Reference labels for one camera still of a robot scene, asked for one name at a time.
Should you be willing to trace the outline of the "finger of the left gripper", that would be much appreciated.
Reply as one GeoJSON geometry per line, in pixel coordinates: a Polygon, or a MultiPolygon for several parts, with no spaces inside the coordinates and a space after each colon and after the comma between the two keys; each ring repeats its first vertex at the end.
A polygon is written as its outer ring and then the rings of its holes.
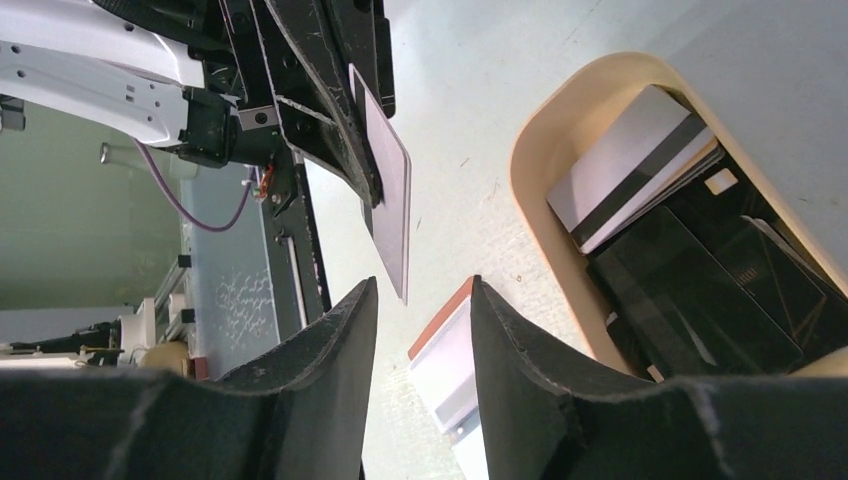
{"type": "Polygon", "coordinates": [[[324,5],[343,63],[355,65],[383,113],[391,119],[396,112],[396,95],[391,24],[384,2],[329,0],[324,5]]]}
{"type": "Polygon", "coordinates": [[[382,184],[324,2],[262,2],[262,57],[287,145],[374,207],[382,184]]]}

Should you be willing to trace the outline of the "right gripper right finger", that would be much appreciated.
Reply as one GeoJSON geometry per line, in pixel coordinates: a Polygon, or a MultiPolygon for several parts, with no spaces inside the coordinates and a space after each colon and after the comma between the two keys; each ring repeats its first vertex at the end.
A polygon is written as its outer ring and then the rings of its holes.
{"type": "Polygon", "coordinates": [[[475,382],[493,479],[843,479],[847,382],[612,369],[472,282],[475,382]]]}

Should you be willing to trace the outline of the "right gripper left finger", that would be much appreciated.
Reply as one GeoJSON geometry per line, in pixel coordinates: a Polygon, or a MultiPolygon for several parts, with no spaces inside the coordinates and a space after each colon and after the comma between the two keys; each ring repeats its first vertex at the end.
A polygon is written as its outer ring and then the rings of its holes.
{"type": "Polygon", "coordinates": [[[5,370],[5,479],[360,479],[378,284],[216,381],[5,370]]]}

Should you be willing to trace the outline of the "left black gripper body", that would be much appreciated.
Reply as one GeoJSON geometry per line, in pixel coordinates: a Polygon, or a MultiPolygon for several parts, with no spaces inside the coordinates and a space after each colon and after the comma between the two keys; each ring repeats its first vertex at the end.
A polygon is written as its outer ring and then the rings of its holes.
{"type": "Polygon", "coordinates": [[[247,1],[100,1],[126,25],[186,47],[203,80],[183,84],[187,123],[169,152],[201,166],[228,163],[268,168],[288,153],[258,54],[258,31],[247,1]]]}

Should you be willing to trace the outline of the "brown leather card holder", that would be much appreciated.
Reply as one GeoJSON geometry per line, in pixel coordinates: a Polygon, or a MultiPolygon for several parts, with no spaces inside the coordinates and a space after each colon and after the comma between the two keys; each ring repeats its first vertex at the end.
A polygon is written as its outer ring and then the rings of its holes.
{"type": "Polygon", "coordinates": [[[487,479],[476,389],[469,277],[407,352],[409,377],[466,479],[487,479]]]}

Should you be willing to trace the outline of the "white card black stripe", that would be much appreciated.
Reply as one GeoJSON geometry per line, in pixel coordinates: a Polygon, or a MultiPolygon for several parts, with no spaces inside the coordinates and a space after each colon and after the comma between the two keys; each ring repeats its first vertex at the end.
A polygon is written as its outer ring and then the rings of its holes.
{"type": "Polygon", "coordinates": [[[388,278],[403,304],[408,303],[412,162],[383,112],[380,101],[354,64],[349,65],[354,105],[364,121],[366,138],[382,184],[382,199],[363,209],[369,234],[388,278]]]}

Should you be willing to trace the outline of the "beige oval card tray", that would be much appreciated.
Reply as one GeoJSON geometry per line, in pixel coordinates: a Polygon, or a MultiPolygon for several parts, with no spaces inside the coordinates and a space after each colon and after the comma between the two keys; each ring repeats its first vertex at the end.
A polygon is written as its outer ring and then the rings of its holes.
{"type": "Polygon", "coordinates": [[[841,291],[847,289],[846,269],[803,224],[787,195],[767,179],[763,169],[685,77],[648,53],[602,56],[571,75],[529,117],[513,146],[510,186],[527,228],[565,296],[566,309],[578,325],[589,357],[625,374],[632,370],[606,331],[611,308],[589,279],[585,257],[549,206],[546,195],[649,84],[670,91],[706,121],[807,252],[841,291]]]}

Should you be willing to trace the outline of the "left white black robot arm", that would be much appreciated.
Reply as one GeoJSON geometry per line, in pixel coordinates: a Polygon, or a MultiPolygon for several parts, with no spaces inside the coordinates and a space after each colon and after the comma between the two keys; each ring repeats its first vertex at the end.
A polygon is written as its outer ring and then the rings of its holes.
{"type": "Polygon", "coordinates": [[[387,195],[367,119],[395,112],[380,1],[5,1],[1,95],[211,168],[298,153],[387,195]]]}

